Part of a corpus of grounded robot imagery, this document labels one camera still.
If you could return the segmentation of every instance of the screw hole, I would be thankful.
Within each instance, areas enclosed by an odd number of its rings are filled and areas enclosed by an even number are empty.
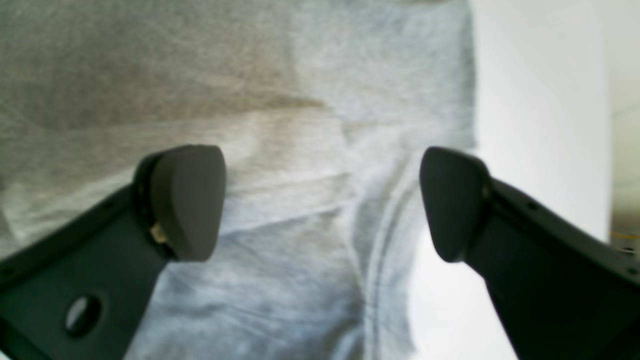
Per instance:
[[[98,323],[102,306],[96,297],[83,295],[67,310],[65,327],[73,338],[87,335]]]

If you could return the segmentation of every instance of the gray t-shirt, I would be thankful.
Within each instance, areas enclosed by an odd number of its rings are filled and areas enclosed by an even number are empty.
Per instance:
[[[206,263],[170,264],[127,359],[405,359],[430,145],[473,145],[462,0],[0,4],[0,258],[219,145]]]

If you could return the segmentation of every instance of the white wall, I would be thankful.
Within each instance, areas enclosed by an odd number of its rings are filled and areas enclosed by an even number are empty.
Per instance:
[[[613,121],[613,229],[640,235],[640,0],[595,0]]]
[[[601,32],[583,0],[474,0],[478,155],[492,175],[599,240],[611,209]],[[416,359],[515,359],[484,282],[421,239],[410,287]]]

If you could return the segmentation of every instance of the white background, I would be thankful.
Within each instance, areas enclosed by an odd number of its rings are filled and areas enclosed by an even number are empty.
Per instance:
[[[478,155],[494,177],[606,240],[611,124],[597,7],[583,0],[472,5]],[[415,360],[516,359],[482,278],[440,260],[428,231],[409,307]]]

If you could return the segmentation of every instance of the mounting hole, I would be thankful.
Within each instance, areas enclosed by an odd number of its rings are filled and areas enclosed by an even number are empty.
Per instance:
[[[15,269],[14,268],[4,268],[0,271],[0,274],[2,274],[3,277],[9,277],[11,275],[13,275],[15,273]]]
[[[102,306],[98,298],[91,295],[78,297],[67,310],[65,328],[73,338],[87,335],[100,320]]]

